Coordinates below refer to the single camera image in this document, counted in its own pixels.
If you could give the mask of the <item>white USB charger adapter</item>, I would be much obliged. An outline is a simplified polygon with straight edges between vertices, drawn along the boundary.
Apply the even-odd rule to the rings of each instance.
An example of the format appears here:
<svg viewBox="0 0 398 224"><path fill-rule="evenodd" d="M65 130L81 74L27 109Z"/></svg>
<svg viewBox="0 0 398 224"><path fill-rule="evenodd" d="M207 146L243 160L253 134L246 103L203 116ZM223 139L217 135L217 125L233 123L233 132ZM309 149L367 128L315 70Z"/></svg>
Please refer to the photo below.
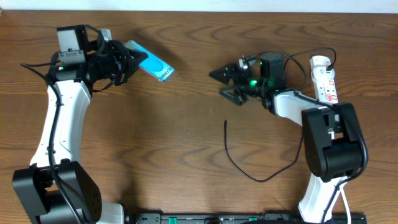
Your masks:
<svg viewBox="0 0 398 224"><path fill-rule="evenodd" d="M333 69L327 70L327 67L314 67L312 68L311 78L314 83L326 82L327 80L333 80L335 77L335 71Z"/></svg>

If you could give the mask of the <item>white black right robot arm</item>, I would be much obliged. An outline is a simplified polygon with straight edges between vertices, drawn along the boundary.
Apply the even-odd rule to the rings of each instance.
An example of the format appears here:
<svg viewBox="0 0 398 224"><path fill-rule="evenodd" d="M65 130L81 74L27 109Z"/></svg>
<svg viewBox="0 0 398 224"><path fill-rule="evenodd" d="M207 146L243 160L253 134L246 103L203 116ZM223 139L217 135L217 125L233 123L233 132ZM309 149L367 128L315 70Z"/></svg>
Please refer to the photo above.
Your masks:
<svg viewBox="0 0 398 224"><path fill-rule="evenodd" d="M263 52L242 57L210 72L210 77L223 83L221 96L236 105L258 99L273 115L287 118L302 128L299 151L311 172L305 196L295 212L265 212L262 223L364 223L365 218L347 214L334 215L338 197L344 197L344 186L365 170L369 154L351 103L338 101L335 88L335 58L312 50L311 72L306 82L313 82L315 96L300 88L289 87L285 69L295 55Z"/></svg>

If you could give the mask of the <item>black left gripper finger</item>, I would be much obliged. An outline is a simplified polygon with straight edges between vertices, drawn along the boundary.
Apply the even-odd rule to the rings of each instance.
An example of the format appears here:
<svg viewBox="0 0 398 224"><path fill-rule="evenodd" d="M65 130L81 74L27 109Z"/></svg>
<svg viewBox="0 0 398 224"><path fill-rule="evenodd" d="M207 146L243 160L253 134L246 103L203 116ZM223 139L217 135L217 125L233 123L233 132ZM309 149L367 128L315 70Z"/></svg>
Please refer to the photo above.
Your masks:
<svg viewBox="0 0 398 224"><path fill-rule="evenodd" d="M148 55L145 52L127 49L127 67L138 67L147 57Z"/></svg>
<svg viewBox="0 0 398 224"><path fill-rule="evenodd" d="M127 81L133 76L138 68L138 65L128 65L126 68L124 68L119 79L119 84L122 85L124 83L127 83Z"/></svg>

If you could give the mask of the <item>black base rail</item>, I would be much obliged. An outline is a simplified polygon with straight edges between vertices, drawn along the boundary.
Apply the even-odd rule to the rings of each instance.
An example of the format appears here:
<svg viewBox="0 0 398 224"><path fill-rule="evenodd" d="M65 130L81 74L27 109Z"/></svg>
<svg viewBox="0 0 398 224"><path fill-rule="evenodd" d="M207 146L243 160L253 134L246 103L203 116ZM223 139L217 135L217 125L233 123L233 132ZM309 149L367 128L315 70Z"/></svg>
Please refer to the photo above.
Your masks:
<svg viewBox="0 0 398 224"><path fill-rule="evenodd" d="M238 223L304 223L297 212L269 210L262 214L161 214L128 215L126 224L238 224Z"/></svg>

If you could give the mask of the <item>white power strip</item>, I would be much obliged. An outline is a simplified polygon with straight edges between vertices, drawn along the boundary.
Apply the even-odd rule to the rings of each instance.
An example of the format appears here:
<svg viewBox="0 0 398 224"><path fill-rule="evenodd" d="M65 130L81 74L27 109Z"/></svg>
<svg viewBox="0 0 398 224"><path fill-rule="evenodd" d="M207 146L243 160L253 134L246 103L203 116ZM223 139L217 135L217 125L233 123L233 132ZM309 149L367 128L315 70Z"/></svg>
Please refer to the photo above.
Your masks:
<svg viewBox="0 0 398 224"><path fill-rule="evenodd" d="M328 70L329 65L331 65L331 60L326 56L316 55L310 59L311 78L316 99L324 103L335 104L338 103L334 81L335 71L333 68Z"/></svg>

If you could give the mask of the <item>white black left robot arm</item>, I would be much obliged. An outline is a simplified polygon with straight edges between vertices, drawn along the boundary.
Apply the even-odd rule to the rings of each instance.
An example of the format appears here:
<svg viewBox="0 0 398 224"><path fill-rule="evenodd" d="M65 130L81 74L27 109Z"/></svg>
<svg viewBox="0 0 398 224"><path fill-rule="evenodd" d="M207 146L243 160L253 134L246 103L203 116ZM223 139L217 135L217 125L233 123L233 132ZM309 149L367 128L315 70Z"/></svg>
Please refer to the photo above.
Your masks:
<svg viewBox="0 0 398 224"><path fill-rule="evenodd" d="M94 84L126 83L147 58L140 50L97 31L89 40L88 25L59 27L60 50L43 75L49 105L40 144L30 166L14 172L13 188L32 223L130 223L123 205L104 201L81 164L84 117Z"/></svg>

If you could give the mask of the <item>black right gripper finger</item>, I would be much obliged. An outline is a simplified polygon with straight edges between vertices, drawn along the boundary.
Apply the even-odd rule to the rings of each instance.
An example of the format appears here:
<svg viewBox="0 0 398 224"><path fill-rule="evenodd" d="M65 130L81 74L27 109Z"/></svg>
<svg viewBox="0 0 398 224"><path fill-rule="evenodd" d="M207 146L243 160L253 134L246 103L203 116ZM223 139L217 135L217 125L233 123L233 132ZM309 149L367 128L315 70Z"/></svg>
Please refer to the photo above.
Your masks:
<svg viewBox="0 0 398 224"><path fill-rule="evenodd" d="M214 70L209 73L209 77L227 85L231 79L234 78L236 72L238 71L238 66L236 63L230 63Z"/></svg>
<svg viewBox="0 0 398 224"><path fill-rule="evenodd" d="M238 106L244 103L244 96L236 87L222 89L219 94Z"/></svg>

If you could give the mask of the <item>blue Galaxy smartphone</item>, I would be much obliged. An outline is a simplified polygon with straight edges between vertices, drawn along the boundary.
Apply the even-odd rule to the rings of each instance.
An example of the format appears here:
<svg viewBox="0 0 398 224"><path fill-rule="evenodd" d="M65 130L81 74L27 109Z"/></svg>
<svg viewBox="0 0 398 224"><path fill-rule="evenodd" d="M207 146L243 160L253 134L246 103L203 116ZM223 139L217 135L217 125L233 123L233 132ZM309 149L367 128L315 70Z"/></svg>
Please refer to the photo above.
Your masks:
<svg viewBox="0 0 398 224"><path fill-rule="evenodd" d="M165 82L174 74L175 69L172 66L165 63L161 58L154 55L152 52L148 51L137 42L129 40L124 44L124 46L131 50L136 50L147 54L147 58L139 64L139 67L148 74L152 75L154 78L158 79L158 81Z"/></svg>

